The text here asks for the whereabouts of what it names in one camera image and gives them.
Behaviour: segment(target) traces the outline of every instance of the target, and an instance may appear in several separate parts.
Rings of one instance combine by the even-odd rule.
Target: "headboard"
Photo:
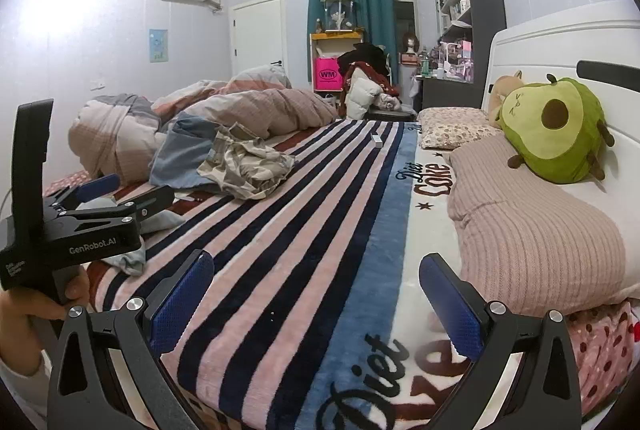
[[[581,60],[640,68],[640,12],[632,0],[571,8],[497,33],[482,108],[487,109],[491,84],[517,70],[525,83],[545,83],[546,74],[552,73],[589,86],[616,139],[615,146],[599,157],[607,175],[601,188],[640,214],[640,78],[627,81],[636,90],[579,78],[576,68]]]

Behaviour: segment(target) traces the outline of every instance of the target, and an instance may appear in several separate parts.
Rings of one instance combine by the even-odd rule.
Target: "wall picture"
[[[149,30],[149,62],[169,62],[168,39],[168,30]]]

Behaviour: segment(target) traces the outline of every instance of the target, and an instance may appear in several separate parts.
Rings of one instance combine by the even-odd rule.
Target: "plush toy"
[[[500,123],[498,123],[498,116],[500,115],[502,103],[507,96],[520,87],[524,87],[522,71],[518,71],[514,76],[501,76],[495,81],[489,96],[489,114],[486,117],[492,127],[501,129]]]
[[[529,84],[506,97],[499,123],[518,154],[508,165],[522,163],[547,181],[575,183],[591,173],[605,175],[597,160],[602,141],[614,144],[600,101],[588,87],[546,76],[550,84]]]

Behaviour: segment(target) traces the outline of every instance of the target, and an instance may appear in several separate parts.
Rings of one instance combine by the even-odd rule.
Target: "screw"
[[[554,309],[553,311],[549,311],[549,318],[551,318],[551,320],[553,320],[554,322],[561,322],[562,313]]]
[[[139,298],[139,297],[132,298],[131,300],[129,300],[127,302],[127,309],[129,311],[137,311],[138,309],[140,309],[142,307],[142,304],[144,302],[145,301],[143,301],[142,298]]]
[[[69,316],[71,318],[78,318],[82,314],[82,306],[74,305],[71,309],[69,309]]]
[[[489,311],[495,315],[504,315],[507,312],[507,308],[502,302],[491,302],[491,304],[489,304]]]

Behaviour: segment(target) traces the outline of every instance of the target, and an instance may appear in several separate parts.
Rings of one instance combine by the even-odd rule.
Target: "door frame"
[[[247,8],[249,6],[254,6],[256,4],[269,3],[270,1],[280,1],[280,35],[282,38],[282,66],[284,67],[285,72],[289,75],[289,56],[287,55],[287,6],[286,0],[253,0],[247,1],[245,3],[236,4],[231,7],[231,13],[229,13],[229,31],[231,32],[230,38],[230,52],[229,55],[231,57],[231,69],[234,75],[237,74],[236,71],[236,27],[234,26],[234,20],[236,18],[236,11],[241,10],[242,8]]]

